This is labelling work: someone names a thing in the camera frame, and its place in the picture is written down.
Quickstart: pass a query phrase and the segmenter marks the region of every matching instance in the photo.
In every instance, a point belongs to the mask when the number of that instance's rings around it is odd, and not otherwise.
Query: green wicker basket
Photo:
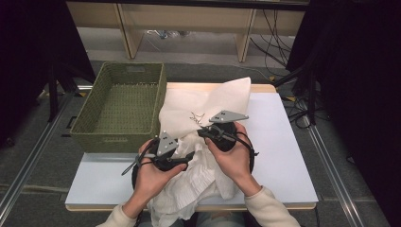
[[[162,63],[105,62],[72,137],[85,152],[137,152],[160,132],[166,85]]]

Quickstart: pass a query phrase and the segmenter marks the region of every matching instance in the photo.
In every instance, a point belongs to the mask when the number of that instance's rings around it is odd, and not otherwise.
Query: table
[[[167,88],[211,90],[213,83],[168,83]],[[271,85],[252,85],[246,121],[255,157],[254,177],[288,209],[313,209],[318,201],[286,112]],[[111,211],[131,193],[131,175],[121,176],[136,154],[85,153],[65,201],[70,211]],[[231,200],[208,198],[197,211],[245,210],[243,194]]]

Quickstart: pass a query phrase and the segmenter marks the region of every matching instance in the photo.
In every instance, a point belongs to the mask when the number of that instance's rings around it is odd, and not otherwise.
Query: gray floor
[[[233,34],[192,32],[186,37],[174,36],[165,40],[155,34],[145,34],[136,58],[128,60],[118,30],[80,28],[79,33],[96,70],[102,61],[137,61],[167,63],[167,76],[177,81],[221,81],[250,76],[253,82],[268,83],[267,78],[271,76],[265,69],[264,54],[252,44],[246,62],[238,62]],[[266,47],[259,36],[253,38]],[[293,42],[291,38],[283,37],[283,40],[288,45]],[[272,53],[279,58],[278,52]],[[267,59],[266,65],[277,74],[286,73],[272,59]],[[279,93],[291,96],[291,85],[292,83],[280,87]],[[65,196],[74,179],[83,150],[72,138],[63,135],[68,134],[69,120],[71,116],[78,114],[84,99],[85,97],[75,96],[68,104],[4,226],[95,226],[108,216],[106,212],[69,212],[64,206]],[[0,148],[0,199],[46,126],[48,96],[42,96],[39,101],[41,105],[32,108],[18,133],[13,135],[16,145]],[[294,103],[283,101],[283,104],[291,112]],[[319,113],[319,116],[321,118],[317,118],[317,129],[364,226],[389,226],[356,166],[346,161],[347,150],[331,123],[325,120],[327,116],[324,112]],[[321,226],[350,226],[309,129],[300,129],[294,123],[292,128],[320,199],[317,210]],[[313,210],[290,213],[304,226],[317,226],[317,217]]]

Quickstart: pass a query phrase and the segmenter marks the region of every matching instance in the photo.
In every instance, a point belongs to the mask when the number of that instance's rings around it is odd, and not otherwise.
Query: black cable
[[[269,19],[268,19],[268,16],[266,15],[266,12],[265,12],[265,10],[263,9],[263,15],[265,16],[265,19],[266,19],[266,22],[268,23],[268,26],[269,26],[269,30],[270,30],[270,33],[271,33],[271,37],[274,37],[274,40],[276,41],[276,43],[280,46],[280,42],[279,42],[279,40],[277,39],[277,37],[276,36],[278,36],[277,35],[277,13],[274,11],[274,29],[272,29],[271,28],[271,25],[270,25],[270,22],[269,22]],[[283,51],[282,50],[280,50],[281,49],[281,47],[279,48],[279,52],[280,52],[280,56],[282,57],[282,60],[284,61],[284,59],[283,59]]]
[[[277,15],[278,15],[278,12],[277,12],[277,10],[275,10],[274,12],[273,12],[273,19],[274,19],[274,27],[273,27],[273,32],[274,32],[274,40],[277,42],[277,45],[279,46],[279,48],[278,48],[278,50],[279,50],[279,53],[280,53],[280,56],[281,56],[281,59],[283,60],[283,62],[285,62],[284,61],[284,59],[286,60],[286,61],[288,61],[288,59],[287,59],[287,56],[286,56],[286,54],[284,54],[284,51],[283,51],[283,48],[281,47],[281,45],[280,45],[280,42],[279,42],[279,40],[278,40],[278,38],[279,38],[279,36],[278,36],[278,29],[277,29]]]
[[[268,64],[266,63],[266,59],[267,59],[267,54],[265,55],[265,67],[266,67],[266,69],[269,71],[269,73],[271,73],[272,75],[274,75],[274,76],[276,76],[276,77],[285,77],[286,75],[281,75],[281,74],[276,74],[276,73],[273,73],[273,72],[271,72],[271,70],[269,69],[269,67],[268,67]]]
[[[288,118],[291,118],[291,117],[298,117],[298,116],[304,116],[305,114],[306,114],[306,111],[300,111],[300,112],[295,113],[295,114],[293,114],[293,115],[289,115]]]
[[[240,139],[240,138],[239,138],[238,136],[236,136],[236,135],[233,135],[233,134],[230,134],[230,133],[227,133],[227,132],[224,132],[223,135],[226,135],[226,136],[228,136],[228,137],[230,137],[230,138],[232,138],[232,139],[235,139],[236,141],[238,141],[239,143],[241,143],[243,146],[245,146],[245,148],[248,149],[248,151],[249,151],[249,153],[250,153],[250,171],[253,172],[253,167],[254,167],[254,156],[257,156],[259,153],[254,152],[253,144],[252,144],[252,142],[251,142],[251,140],[250,140],[250,138],[248,137],[247,134],[245,134],[245,133],[243,133],[243,132],[240,132],[240,131],[237,131],[236,133],[237,133],[237,134],[242,134],[242,135],[244,135],[244,136],[248,139],[248,141],[250,142],[250,144],[248,144],[247,142],[243,141],[242,139]]]
[[[304,102],[308,101],[308,99],[306,97],[298,98],[297,100],[303,100]],[[315,114],[316,112],[321,112],[321,111],[324,111],[324,106],[320,106],[320,107],[315,108],[315,112],[313,113],[313,116],[317,117],[317,118],[319,118],[321,120],[330,121],[329,118],[325,118],[325,117],[322,117],[322,116],[319,116],[319,115]]]
[[[269,41],[267,41],[264,37],[263,37],[263,35],[260,35],[260,38],[262,38],[262,40],[264,40],[266,43],[269,43]],[[278,45],[275,45],[275,44],[270,44],[271,46],[273,46],[273,47],[275,47],[275,48],[280,48]],[[285,51],[287,51],[287,52],[290,52],[291,50],[288,50],[288,49],[285,49],[285,48],[282,48],[283,50],[285,50]]]
[[[156,139],[152,139],[152,140],[148,143],[148,145],[144,148],[144,150],[142,151],[141,155],[139,156],[139,158],[138,158],[138,163],[139,163],[139,164],[136,163],[136,159],[135,159],[135,161],[133,161],[133,163],[132,163],[130,166],[128,166],[128,167],[121,173],[121,176],[124,176],[126,173],[128,173],[128,171],[130,171],[130,169],[131,169],[135,164],[137,164],[138,167],[140,167],[142,159],[144,158],[144,156],[145,156],[145,154],[147,153],[148,149],[150,149],[150,147],[153,146],[153,144],[154,144],[155,142],[156,142]]]
[[[281,42],[281,44],[283,44],[286,48],[288,48],[289,51],[291,51],[291,47],[287,46],[280,38],[280,36],[277,35],[278,40]]]
[[[298,102],[298,98],[295,99],[294,105],[292,105],[292,109],[291,109],[291,110],[289,111],[289,113],[287,114],[288,118],[289,118],[289,115],[292,113],[292,111],[293,111],[295,108],[298,109],[299,111],[302,111],[302,110],[303,110],[303,109],[297,107],[297,102]]]
[[[258,44],[256,44],[252,38],[250,38],[250,40],[251,40],[251,42],[252,42],[260,51],[262,51],[263,53],[265,53],[265,55],[271,57],[272,59],[274,59],[275,61],[277,61],[278,63],[280,63],[280,64],[283,65],[284,67],[286,67],[286,65],[285,65],[283,62],[281,62],[279,59],[277,59],[276,57],[272,56],[271,53],[267,52],[265,49],[263,49],[263,48],[260,47]]]
[[[295,110],[297,110],[297,111],[303,111],[301,108],[293,107],[293,106],[284,106],[284,108],[291,108],[291,109],[295,109]]]
[[[133,225],[133,227],[138,227],[141,224],[143,213],[144,213],[144,210],[141,210],[139,215],[136,217],[136,221],[135,221],[135,224]]]
[[[301,129],[301,130],[304,130],[304,129],[307,129],[307,128],[309,128],[310,127],[310,122],[307,124],[307,126],[301,126],[301,125],[299,125],[299,123],[298,123],[298,120],[299,119],[301,119],[301,117],[303,117],[303,116],[305,116],[305,115],[307,115],[307,111],[305,111],[305,114],[302,114],[302,115],[299,115],[299,116],[297,116],[296,118],[295,118],[295,125],[299,128],[299,129]]]

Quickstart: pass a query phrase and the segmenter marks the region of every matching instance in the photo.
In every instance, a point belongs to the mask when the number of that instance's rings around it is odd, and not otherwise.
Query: white sleeve
[[[300,226],[285,205],[278,201],[267,187],[263,187],[253,196],[245,197],[245,205],[257,222],[264,227]]]
[[[136,218],[130,218],[124,214],[122,204],[116,205],[106,222],[97,227],[132,227],[135,225]]]

